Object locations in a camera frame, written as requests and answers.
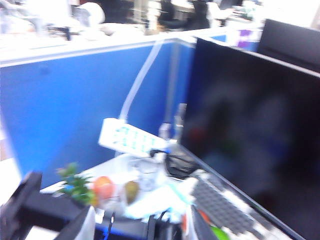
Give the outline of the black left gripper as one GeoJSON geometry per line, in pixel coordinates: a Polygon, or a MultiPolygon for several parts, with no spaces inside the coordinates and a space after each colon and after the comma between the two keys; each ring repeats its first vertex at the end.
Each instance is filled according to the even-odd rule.
{"type": "Polygon", "coordinates": [[[86,208],[68,195],[40,192],[42,174],[30,172],[0,207],[1,234],[28,234],[32,227],[60,233],[86,208]]]}

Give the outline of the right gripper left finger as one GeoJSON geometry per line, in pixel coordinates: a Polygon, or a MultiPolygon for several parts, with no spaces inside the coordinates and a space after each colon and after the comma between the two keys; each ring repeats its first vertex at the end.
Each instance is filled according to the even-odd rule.
{"type": "Polygon", "coordinates": [[[69,222],[59,233],[59,240],[91,239],[91,207],[84,208],[79,215],[69,222]]]}

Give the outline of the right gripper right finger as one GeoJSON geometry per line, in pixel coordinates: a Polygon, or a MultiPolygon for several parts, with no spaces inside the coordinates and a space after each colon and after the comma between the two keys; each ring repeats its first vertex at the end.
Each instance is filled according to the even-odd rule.
{"type": "Polygon", "coordinates": [[[194,205],[191,205],[191,228],[194,240],[218,240],[194,205]]]}

